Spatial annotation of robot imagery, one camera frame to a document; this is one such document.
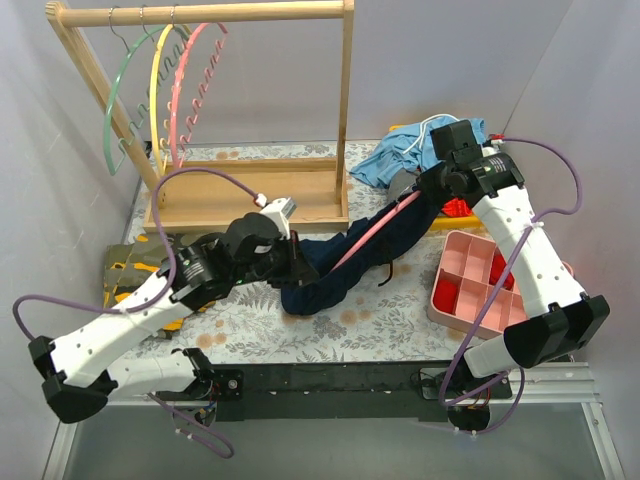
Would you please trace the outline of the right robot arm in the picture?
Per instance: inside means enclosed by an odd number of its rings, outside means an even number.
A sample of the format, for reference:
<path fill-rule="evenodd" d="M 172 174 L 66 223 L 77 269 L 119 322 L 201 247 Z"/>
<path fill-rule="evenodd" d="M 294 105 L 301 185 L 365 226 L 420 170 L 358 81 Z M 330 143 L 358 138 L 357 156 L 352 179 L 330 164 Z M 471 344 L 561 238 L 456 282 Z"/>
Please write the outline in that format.
<path fill-rule="evenodd" d="M 498 147 L 499 139 L 477 142 L 469 121 L 430 133 L 436 167 L 422 173 L 418 189 L 443 205 L 453 198 L 467 203 L 506 261 L 523 301 L 525 320 L 473 347 L 463 340 L 439 390 L 445 406 L 452 380 L 464 397 L 475 397 L 509 371 L 526 369 L 586 346 L 610 314 L 607 300 L 588 294 L 569 274 L 535 213 L 515 161 Z"/>

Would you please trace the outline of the navy blue shorts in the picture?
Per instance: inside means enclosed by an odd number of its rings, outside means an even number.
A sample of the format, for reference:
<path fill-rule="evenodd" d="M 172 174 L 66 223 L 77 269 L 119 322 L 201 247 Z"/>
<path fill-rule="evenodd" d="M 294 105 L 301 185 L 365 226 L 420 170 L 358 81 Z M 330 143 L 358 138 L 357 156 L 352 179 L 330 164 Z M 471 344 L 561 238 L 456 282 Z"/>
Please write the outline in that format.
<path fill-rule="evenodd" d="M 440 210 L 427 210 L 414 201 L 350 260 L 332 271 L 352 245 L 399 202 L 390 203 L 370 218 L 353 222 L 345 234 L 338 233 L 328 240 L 302 240 L 302 251 L 319 279 L 304 287 L 282 289 L 283 309 L 291 315 L 309 316 L 334 307 L 368 270 L 391 264 L 410 250 L 429 230 Z"/>

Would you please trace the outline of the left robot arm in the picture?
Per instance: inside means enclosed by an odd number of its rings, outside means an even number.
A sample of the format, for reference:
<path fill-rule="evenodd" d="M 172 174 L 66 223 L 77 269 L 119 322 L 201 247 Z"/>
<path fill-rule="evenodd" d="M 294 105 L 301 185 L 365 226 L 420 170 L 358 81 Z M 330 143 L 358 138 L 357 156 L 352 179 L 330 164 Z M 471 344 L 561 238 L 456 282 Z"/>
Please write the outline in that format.
<path fill-rule="evenodd" d="M 216 373 L 198 348 L 159 359 L 123 356 L 162 326 L 226 298 L 236 286 L 266 282 L 281 289 L 306 286 L 318 277 L 296 232 L 248 213 L 226 232 L 206 234 L 173 253 L 113 312 L 70 334 L 32 340 L 28 348 L 43 378 L 46 403 L 61 422 L 73 424 L 111 399 L 176 392 L 200 400 L 223 391 L 226 376 Z"/>

